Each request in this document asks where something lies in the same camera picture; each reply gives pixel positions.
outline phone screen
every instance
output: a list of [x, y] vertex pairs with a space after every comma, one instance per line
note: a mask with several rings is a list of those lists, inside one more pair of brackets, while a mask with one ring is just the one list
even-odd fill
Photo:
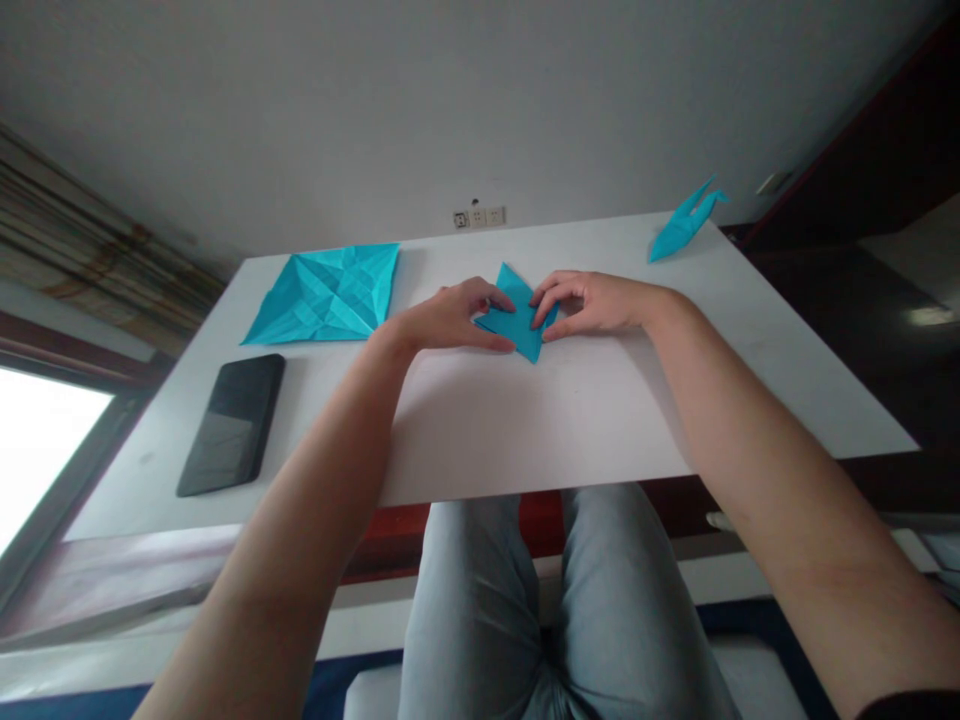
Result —
[[177, 495], [199, 495], [252, 482], [260, 474], [286, 361], [282, 355], [220, 368]]

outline blue origami crane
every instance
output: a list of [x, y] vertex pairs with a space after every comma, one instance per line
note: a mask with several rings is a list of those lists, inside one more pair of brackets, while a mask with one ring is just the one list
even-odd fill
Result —
[[707, 191], [707, 188], [710, 187], [710, 183], [713, 182], [715, 177], [716, 175], [711, 176], [702, 188], [697, 190], [677, 208], [673, 217], [670, 218], [670, 222], [668, 222], [663, 231], [657, 235], [657, 239], [653, 241], [653, 247], [650, 248], [650, 262], [656, 262], [685, 248], [690, 241], [693, 240], [693, 236], [697, 234], [697, 230], [703, 227], [707, 218], [710, 217], [710, 213], [713, 212], [713, 206], [718, 202], [729, 202], [722, 190], [715, 190], [707, 195], [700, 207], [697, 208], [697, 211], [693, 212], [693, 208], [700, 202], [700, 198], [703, 197], [703, 194]]
[[547, 314], [547, 319], [543, 321], [543, 325], [536, 330], [531, 330], [530, 325], [537, 314], [537, 309], [530, 307], [533, 290], [506, 263], [500, 266], [497, 287], [513, 300], [517, 311], [508, 313], [491, 306], [490, 312], [478, 317], [474, 322], [484, 330], [513, 340], [517, 345], [517, 352], [536, 365], [537, 360], [540, 359], [540, 347], [543, 345], [543, 331], [553, 325], [560, 306], [554, 305]]
[[291, 255], [241, 345], [364, 340], [387, 319], [399, 243]]

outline tabletop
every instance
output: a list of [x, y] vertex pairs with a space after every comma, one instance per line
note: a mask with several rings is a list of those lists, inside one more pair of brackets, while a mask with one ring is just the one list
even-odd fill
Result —
[[[837, 458], [916, 443], [707, 223], [653, 265], [670, 213], [404, 242], [391, 314], [507, 262], [531, 286], [555, 269], [623, 275], [693, 299], [764, 383]], [[244, 262], [78, 514], [67, 540], [244, 522], [362, 343], [240, 346], [289, 255]], [[180, 473], [224, 363], [279, 352], [287, 369], [259, 479], [178, 498]], [[518, 354], [421, 353], [400, 397], [381, 505], [647, 480], [694, 472], [659, 360], [636, 331]]]

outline wall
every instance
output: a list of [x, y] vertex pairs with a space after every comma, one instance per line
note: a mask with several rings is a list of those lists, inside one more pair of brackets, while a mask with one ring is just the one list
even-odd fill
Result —
[[753, 192], [802, 167], [938, 0], [0, 4], [0, 120], [227, 257]]
[[153, 357], [153, 346], [127, 331], [9, 280], [0, 280], [0, 311], [140, 362]]

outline hand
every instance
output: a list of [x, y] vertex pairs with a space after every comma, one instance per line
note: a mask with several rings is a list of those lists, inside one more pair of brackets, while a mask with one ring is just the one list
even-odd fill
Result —
[[470, 320], [478, 312], [487, 312], [491, 304], [506, 312], [517, 311], [502, 290], [474, 277], [440, 288], [432, 298], [391, 318], [383, 327], [391, 326], [416, 350], [468, 346], [513, 352], [517, 348], [513, 342], [481, 330]]
[[577, 270], [557, 270], [540, 283], [530, 305], [537, 308], [534, 329], [543, 324], [553, 306], [568, 298], [583, 301], [583, 309], [551, 325], [543, 332], [544, 342], [589, 330], [616, 330], [639, 327], [660, 299], [676, 295], [674, 290], [637, 280]]

